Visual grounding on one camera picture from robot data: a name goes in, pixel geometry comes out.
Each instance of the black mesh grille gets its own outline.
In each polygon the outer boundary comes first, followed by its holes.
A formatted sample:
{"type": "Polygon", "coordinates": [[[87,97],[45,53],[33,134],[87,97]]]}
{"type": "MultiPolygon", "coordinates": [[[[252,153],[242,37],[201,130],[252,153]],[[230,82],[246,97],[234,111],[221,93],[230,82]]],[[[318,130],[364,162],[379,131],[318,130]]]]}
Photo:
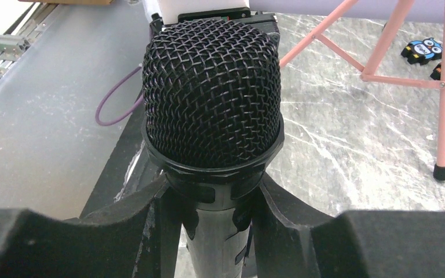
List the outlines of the black mesh grille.
{"type": "Polygon", "coordinates": [[[268,35],[233,21],[189,21],[155,36],[144,56],[147,134],[192,167],[235,166],[279,131],[280,71],[268,35]]]}

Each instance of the gray surface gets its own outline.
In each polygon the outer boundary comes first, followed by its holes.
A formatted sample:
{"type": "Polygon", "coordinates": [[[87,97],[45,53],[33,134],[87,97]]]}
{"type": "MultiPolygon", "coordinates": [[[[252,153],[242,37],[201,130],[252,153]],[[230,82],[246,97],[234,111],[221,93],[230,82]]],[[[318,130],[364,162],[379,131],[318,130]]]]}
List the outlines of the gray surface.
{"type": "MultiPolygon", "coordinates": [[[[268,12],[327,16],[343,1],[250,0],[250,7],[252,10],[268,12]]],[[[358,0],[345,16],[387,20],[397,3],[398,0],[358,0]]],[[[443,0],[416,0],[407,16],[407,21],[442,23],[444,22],[444,3],[443,0]]]]}
{"type": "MultiPolygon", "coordinates": [[[[322,19],[278,15],[283,56],[322,19]]],[[[382,22],[342,19],[326,35],[365,63],[382,22]]],[[[437,64],[408,65],[403,46],[438,24],[405,24],[379,74],[428,78],[437,64]]],[[[282,69],[286,141],[268,172],[317,209],[445,210],[445,182],[432,178],[435,163],[436,90],[363,83],[357,70],[319,42],[282,69]]],[[[176,277],[195,277],[180,248],[176,277]]]]}
{"type": "MultiPolygon", "coordinates": [[[[60,8],[0,81],[0,207],[64,219],[80,214],[123,130],[126,120],[100,127],[94,112],[142,62],[148,25],[126,1],[60,8]]],[[[139,77],[122,86],[102,119],[125,112],[140,87],[139,77]]]]}

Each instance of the microphone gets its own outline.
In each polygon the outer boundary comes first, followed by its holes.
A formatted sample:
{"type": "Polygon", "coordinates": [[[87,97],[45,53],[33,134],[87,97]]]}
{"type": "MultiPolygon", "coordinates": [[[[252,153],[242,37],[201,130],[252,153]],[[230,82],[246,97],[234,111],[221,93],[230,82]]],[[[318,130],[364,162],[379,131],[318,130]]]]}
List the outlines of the microphone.
{"type": "Polygon", "coordinates": [[[143,65],[143,137],[186,200],[195,271],[241,277],[254,189],[284,141],[276,45],[243,23],[185,21],[153,37],[143,65]]]}

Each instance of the purple cable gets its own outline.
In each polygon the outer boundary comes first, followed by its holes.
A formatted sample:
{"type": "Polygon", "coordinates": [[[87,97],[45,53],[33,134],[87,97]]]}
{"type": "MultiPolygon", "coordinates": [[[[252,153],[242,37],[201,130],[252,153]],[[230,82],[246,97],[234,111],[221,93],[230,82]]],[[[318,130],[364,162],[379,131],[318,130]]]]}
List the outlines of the purple cable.
{"type": "Polygon", "coordinates": [[[107,100],[110,98],[110,96],[120,87],[122,84],[124,84],[129,78],[131,78],[134,74],[138,73],[143,68],[142,64],[140,64],[138,67],[136,67],[131,73],[129,73],[126,77],[124,77],[120,82],[118,82],[110,91],[108,91],[107,95],[101,100],[100,105],[98,105],[98,108],[96,108],[96,113],[94,115],[94,119],[96,120],[96,123],[100,126],[112,126],[121,120],[127,118],[143,101],[144,101],[144,92],[141,93],[141,96],[139,99],[134,103],[134,105],[125,112],[122,116],[120,116],[118,119],[112,120],[111,122],[102,122],[100,120],[100,112],[101,109],[103,109],[103,105],[107,102],[107,100]]]}

